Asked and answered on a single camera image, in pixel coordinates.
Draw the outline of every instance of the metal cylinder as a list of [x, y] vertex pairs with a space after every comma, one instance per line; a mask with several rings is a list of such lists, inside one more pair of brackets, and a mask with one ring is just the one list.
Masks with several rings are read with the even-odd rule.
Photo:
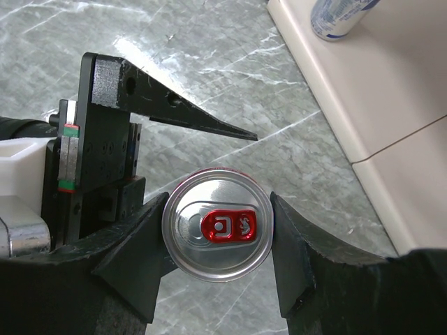
[[231, 281], [268, 256], [273, 209], [247, 175], [219, 167], [183, 181], [163, 212], [163, 238], [177, 266], [205, 281]]
[[323, 40], [339, 40], [380, 0], [317, 0], [311, 13], [314, 33]]
[[19, 197], [0, 196], [0, 258], [50, 251], [50, 231], [45, 221]]

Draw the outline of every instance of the blue and white can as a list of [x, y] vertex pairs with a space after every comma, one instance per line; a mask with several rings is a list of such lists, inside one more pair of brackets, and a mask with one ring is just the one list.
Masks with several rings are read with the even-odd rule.
[[380, 0], [317, 0], [311, 13], [312, 29], [324, 40], [339, 40]]

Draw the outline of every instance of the pull tab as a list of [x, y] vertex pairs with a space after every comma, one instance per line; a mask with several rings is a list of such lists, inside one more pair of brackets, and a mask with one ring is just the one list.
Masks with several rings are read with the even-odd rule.
[[256, 239], [256, 213], [252, 210], [216, 209], [202, 220], [203, 236], [213, 243], [250, 242]]

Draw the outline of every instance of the gray marble tile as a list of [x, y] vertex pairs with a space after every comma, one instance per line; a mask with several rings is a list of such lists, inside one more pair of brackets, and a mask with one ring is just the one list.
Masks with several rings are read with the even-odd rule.
[[[256, 143], [149, 122], [138, 173], [146, 198], [210, 166], [240, 169], [343, 240], [394, 249], [264, 0], [5, 0], [0, 3], [1, 115], [44, 119], [76, 98], [84, 52], [126, 57], [194, 103], [258, 133]], [[162, 278], [148, 334], [278, 334], [271, 257], [246, 277], [211, 284]]]

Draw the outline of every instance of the beverage can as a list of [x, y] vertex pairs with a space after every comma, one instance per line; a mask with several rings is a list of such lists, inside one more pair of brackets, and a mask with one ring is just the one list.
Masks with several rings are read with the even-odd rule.
[[378, 2], [379, 0], [317, 0], [311, 13], [312, 29], [324, 40], [339, 40]]
[[184, 180], [162, 218], [175, 264], [212, 282], [231, 281], [257, 268], [272, 247], [273, 227], [268, 195], [251, 177], [224, 167]]

